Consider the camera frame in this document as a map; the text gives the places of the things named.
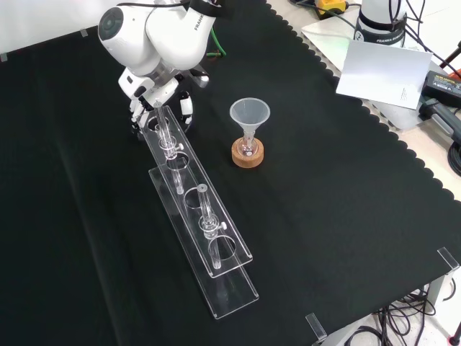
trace clear funnel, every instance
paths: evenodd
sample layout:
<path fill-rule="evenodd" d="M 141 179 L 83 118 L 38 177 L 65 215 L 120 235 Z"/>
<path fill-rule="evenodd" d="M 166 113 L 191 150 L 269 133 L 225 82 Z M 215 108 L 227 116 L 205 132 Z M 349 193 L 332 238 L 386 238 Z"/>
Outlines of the clear funnel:
<path fill-rule="evenodd" d="M 248 97 L 230 106 L 230 116 L 243 128 L 243 138 L 238 143 L 238 152 L 244 156 L 254 155 L 258 145 L 254 140 L 256 129 L 271 115 L 266 102 Z"/>

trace green cable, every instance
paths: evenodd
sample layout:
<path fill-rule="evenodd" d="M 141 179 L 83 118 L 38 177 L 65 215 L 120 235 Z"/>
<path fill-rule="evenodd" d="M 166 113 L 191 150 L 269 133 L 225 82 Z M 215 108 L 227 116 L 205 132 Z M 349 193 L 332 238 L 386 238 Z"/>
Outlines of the green cable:
<path fill-rule="evenodd" d="M 219 44 L 218 38 L 216 37 L 214 27 L 211 28 L 211 36 L 213 37 L 213 40 L 215 41 L 215 44 L 218 47 L 219 51 L 223 54 L 223 56 L 226 56 L 227 54 L 225 50 L 223 50 L 223 47 L 221 47 L 221 45 Z"/>

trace wooden funnel base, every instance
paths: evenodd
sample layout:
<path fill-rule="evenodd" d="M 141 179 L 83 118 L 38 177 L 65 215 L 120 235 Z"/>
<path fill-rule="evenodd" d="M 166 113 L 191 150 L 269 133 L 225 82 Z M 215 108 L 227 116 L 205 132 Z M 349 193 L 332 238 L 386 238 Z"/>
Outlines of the wooden funnel base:
<path fill-rule="evenodd" d="M 259 139 L 254 139 L 258 145 L 258 151 L 256 154 L 251 156 L 244 156 L 238 152 L 237 145 L 242 138 L 233 142 L 232 145 L 232 161 L 239 167 L 242 168 L 254 168 L 258 166 L 264 159 L 264 146 Z"/>

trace clear acrylic clip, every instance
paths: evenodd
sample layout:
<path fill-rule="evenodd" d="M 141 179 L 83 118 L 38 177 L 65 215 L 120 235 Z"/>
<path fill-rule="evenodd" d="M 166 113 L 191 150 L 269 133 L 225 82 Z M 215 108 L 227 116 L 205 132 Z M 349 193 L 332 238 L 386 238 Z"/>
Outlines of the clear acrylic clip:
<path fill-rule="evenodd" d="M 312 328 L 314 331 L 318 341 L 324 341 L 328 335 L 326 334 L 325 329 L 322 327 L 315 314 L 308 314 L 305 319 L 308 320 L 310 328 Z"/>
<path fill-rule="evenodd" d="M 453 272 L 460 267 L 460 264 L 457 262 L 457 260 L 454 259 L 452 254 L 449 253 L 447 248 L 442 247 L 441 249 L 438 249 L 437 252 L 440 254 L 440 256 L 442 256 L 450 268 L 452 268 L 449 272 Z"/>

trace yellow device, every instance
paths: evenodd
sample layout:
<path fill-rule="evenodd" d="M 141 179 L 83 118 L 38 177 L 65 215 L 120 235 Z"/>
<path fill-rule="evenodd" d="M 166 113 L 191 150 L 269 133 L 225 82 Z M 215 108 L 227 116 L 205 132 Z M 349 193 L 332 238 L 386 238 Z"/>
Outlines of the yellow device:
<path fill-rule="evenodd" d="M 340 0 L 315 0 L 315 5 L 322 9 L 333 11 L 336 14 L 343 14 L 347 9 L 347 3 Z M 332 17 L 330 14 L 322 11 L 321 9 L 315 9 L 319 19 L 325 19 Z"/>

